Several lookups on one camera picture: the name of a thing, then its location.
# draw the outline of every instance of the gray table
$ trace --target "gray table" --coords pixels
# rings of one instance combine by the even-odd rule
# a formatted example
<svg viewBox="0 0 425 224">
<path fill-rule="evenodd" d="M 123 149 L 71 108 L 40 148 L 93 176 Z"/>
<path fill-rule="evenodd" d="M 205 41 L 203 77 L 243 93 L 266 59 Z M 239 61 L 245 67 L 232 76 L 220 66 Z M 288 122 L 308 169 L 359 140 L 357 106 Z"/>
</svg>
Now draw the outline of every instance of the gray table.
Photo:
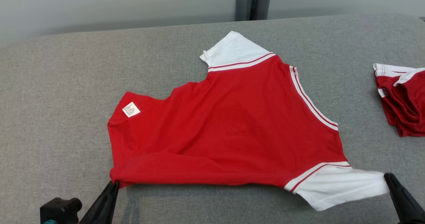
<svg viewBox="0 0 425 224">
<path fill-rule="evenodd" d="M 109 182 L 106 124 L 126 91 L 155 98 L 205 78 L 199 59 L 237 31 L 298 67 L 314 104 L 338 122 L 354 168 L 393 172 L 425 206 L 425 138 L 400 138 L 375 86 L 375 62 L 425 66 L 425 23 L 349 15 L 54 35 L 0 50 L 0 217 L 38 223 L 54 197 L 79 216 Z M 397 223 L 389 195 L 316 212 L 276 187 L 133 185 L 114 223 Z"/>
</svg>

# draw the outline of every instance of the red fabric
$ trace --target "red fabric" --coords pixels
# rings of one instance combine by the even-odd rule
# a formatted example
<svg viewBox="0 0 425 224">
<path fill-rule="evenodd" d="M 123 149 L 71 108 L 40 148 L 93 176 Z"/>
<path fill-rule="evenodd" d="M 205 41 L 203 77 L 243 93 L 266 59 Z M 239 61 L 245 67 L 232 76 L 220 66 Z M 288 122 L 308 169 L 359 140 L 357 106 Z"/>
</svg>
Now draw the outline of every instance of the red fabric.
<svg viewBox="0 0 425 224">
<path fill-rule="evenodd" d="M 425 71 L 393 86 L 398 80 L 399 76 L 378 76 L 376 80 L 378 89 L 383 89 L 386 95 L 382 106 L 388 123 L 397 127 L 401 137 L 425 136 Z"/>
<path fill-rule="evenodd" d="M 140 113 L 127 117 L 133 102 Z M 322 162 L 345 162 L 338 131 L 297 93 L 288 64 L 273 56 L 209 72 L 165 100 L 127 92 L 108 123 L 120 187 L 134 183 L 284 187 Z"/>
</svg>

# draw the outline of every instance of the striped trim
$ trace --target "striped trim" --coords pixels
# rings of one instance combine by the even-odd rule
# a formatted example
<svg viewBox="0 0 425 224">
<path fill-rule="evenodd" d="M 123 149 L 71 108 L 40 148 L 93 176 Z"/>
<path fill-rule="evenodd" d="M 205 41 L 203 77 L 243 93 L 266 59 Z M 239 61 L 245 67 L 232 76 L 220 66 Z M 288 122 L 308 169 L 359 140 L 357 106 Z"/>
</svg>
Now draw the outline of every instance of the striped trim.
<svg viewBox="0 0 425 224">
<path fill-rule="evenodd" d="M 418 69 L 415 69 L 413 71 L 409 71 L 408 73 L 401 75 L 399 77 L 399 80 L 397 80 L 393 84 L 393 86 L 398 86 L 398 85 L 404 84 L 404 83 L 408 82 L 410 79 L 412 79 L 414 75 L 416 75 L 419 72 L 423 72 L 423 71 L 425 71 L 425 68 L 418 68 Z"/>
<path fill-rule="evenodd" d="M 210 67 L 208 68 L 208 72 L 210 71 L 225 71 L 225 70 L 232 70 L 232 69 L 239 69 L 239 68 L 245 68 L 245 67 L 250 67 L 253 65 L 256 65 L 260 62 L 263 62 L 269 58 L 271 58 L 272 56 L 275 56 L 276 54 L 274 54 L 273 52 L 267 53 L 264 56 L 261 56 L 253 61 L 250 62 L 239 62 L 239 63 L 234 63 L 234 64 L 229 64 L 229 65 L 221 65 L 221 66 L 214 66 L 214 67 Z"/>
<path fill-rule="evenodd" d="M 299 185 L 304 182 L 308 177 L 311 175 L 317 173 L 318 171 L 328 167 L 328 166 L 335 166 L 339 168 L 351 168 L 351 166 L 347 162 L 331 162 L 331 163 L 320 163 L 316 166 L 310 168 L 309 170 L 305 171 L 303 174 L 299 175 L 298 177 L 290 180 L 286 185 L 285 189 L 295 194 L 297 192 L 297 189 Z"/>
<path fill-rule="evenodd" d="M 378 89 L 378 93 L 379 93 L 379 95 L 381 96 L 381 98 L 384 98 L 384 97 L 386 97 L 387 95 L 385 95 L 385 91 L 384 91 L 384 89 Z"/>
<path fill-rule="evenodd" d="M 385 64 L 379 64 L 379 63 L 373 64 L 373 69 L 375 71 L 376 77 L 378 76 L 396 77 L 396 76 L 401 76 L 402 74 L 415 70 L 415 68 L 410 68 L 410 67 L 385 65 Z"/>
<path fill-rule="evenodd" d="M 305 93 L 304 89 L 301 86 L 301 83 L 299 82 L 297 69 L 293 66 L 290 66 L 290 73 L 298 94 L 304 100 L 305 104 L 309 107 L 310 111 L 314 114 L 314 116 L 316 116 L 319 121 L 321 121 L 329 128 L 338 131 L 338 124 L 326 118 L 326 116 L 323 115 L 322 112 L 320 112 L 319 109 L 316 108 L 316 106 L 314 106 L 309 96 L 307 96 L 307 94 Z"/>
</svg>

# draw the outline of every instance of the short sleeve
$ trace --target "short sleeve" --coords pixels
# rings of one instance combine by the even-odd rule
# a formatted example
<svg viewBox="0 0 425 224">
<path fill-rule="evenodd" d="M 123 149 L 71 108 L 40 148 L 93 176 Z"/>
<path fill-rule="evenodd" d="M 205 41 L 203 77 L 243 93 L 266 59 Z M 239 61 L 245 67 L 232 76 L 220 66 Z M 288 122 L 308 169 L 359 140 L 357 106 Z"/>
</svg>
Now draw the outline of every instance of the short sleeve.
<svg viewBox="0 0 425 224">
<path fill-rule="evenodd" d="M 229 32 L 211 49 L 203 52 L 199 57 L 208 68 L 252 62 L 270 52 L 253 43 L 238 32 Z"/>
</svg>

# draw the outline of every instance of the gray post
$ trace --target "gray post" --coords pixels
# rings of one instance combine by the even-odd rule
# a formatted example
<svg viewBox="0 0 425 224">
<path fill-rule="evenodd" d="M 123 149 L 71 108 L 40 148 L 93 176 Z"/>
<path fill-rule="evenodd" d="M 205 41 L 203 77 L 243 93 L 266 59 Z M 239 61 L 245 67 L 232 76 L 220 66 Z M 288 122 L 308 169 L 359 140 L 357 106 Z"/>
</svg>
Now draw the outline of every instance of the gray post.
<svg viewBox="0 0 425 224">
<path fill-rule="evenodd" d="M 269 13 L 269 4 L 270 0 L 258 0 L 256 20 L 267 20 L 267 14 Z"/>
<path fill-rule="evenodd" d="M 246 21 L 248 0 L 236 0 L 235 21 Z"/>
</svg>

